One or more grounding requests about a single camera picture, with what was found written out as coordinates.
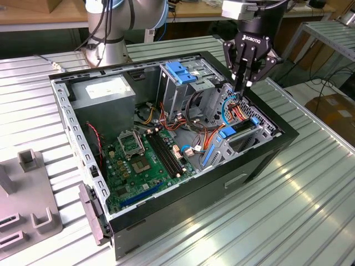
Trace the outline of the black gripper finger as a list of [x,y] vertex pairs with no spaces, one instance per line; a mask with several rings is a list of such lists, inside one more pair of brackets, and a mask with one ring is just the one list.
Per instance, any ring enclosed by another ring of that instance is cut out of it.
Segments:
[[232,41],[225,41],[223,43],[224,57],[226,67],[232,73],[234,81],[234,92],[239,96],[244,94],[244,63],[241,56],[238,54],[238,48]]
[[246,59],[246,69],[241,86],[241,96],[261,78],[268,75],[268,73],[278,64],[283,63],[283,59],[279,57],[273,49],[257,57],[258,49],[256,47],[247,48],[244,59]]

